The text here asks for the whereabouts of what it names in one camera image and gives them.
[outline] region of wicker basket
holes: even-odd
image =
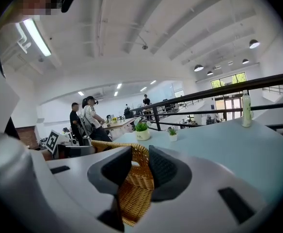
[[[126,180],[119,189],[119,200],[122,214],[122,221],[134,226],[145,214],[150,206],[151,193],[154,190],[154,183],[149,169],[149,151],[137,143],[115,143],[91,141],[97,149],[110,149],[131,146],[132,161],[139,166],[132,165]]]

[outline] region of black shirt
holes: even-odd
[[[72,111],[69,115],[69,119],[70,119],[70,126],[72,127],[72,132],[74,134],[79,133],[78,127],[76,124],[73,123],[73,121],[77,121],[77,123],[80,123],[80,119],[77,116],[76,111]]]
[[[144,104],[150,105],[150,99],[146,98],[142,101]]]

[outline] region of ceiling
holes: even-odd
[[[36,25],[52,55],[41,56],[33,43],[24,62],[7,61],[36,84],[49,73],[133,56],[187,69],[201,64],[204,70],[191,78],[202,80],[218,63],[223,68],[215,75],[242,68],[243,57],[249,65],[258,62],[280,28],[264,0],[75,0],[67,13],[40,16]],[[261,45],[250,50],[251,39]]]
[[[114,98],[128,97],[136,94],[144,94],[150,89],[156,87],[159,82],[155,82],[154,84],[150,84],[149,82],[136,82],[136,83],[123,83],[120,89],[117,89],[118,85],[108,85],[100,88],[82,90],[84,96],[79,95],[78,93],[73,93],[62,97],[62,100],[66,102],[73,103],[78,102],[81,103],[82,99],[87,96],[92,96],[97,100],[110,100]]]

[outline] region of brick wall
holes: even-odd
[[[21,141],[27,146],[30,146],[31,149],[38,147],[35,126],[16,128],[17,133],[20,136]]]

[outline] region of glass door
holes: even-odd
[[[233,99],[233,108],[234,109],[241,108],[240,99]],[[234,114],[233,119],[241,117],[240,111],[235,111],[235,112],[233,112],[233,114]]]
[[[242,108],[240,98],[225,100],[224,102],[226,109]],[[241,116],[242,116],[241,111],[227,112],[227,121],[235,118],[239,118]]]
[[[232,109],[232,100],[225,100],[225,109]],[[227,121],[233,119],[233,112],[227,112]]]

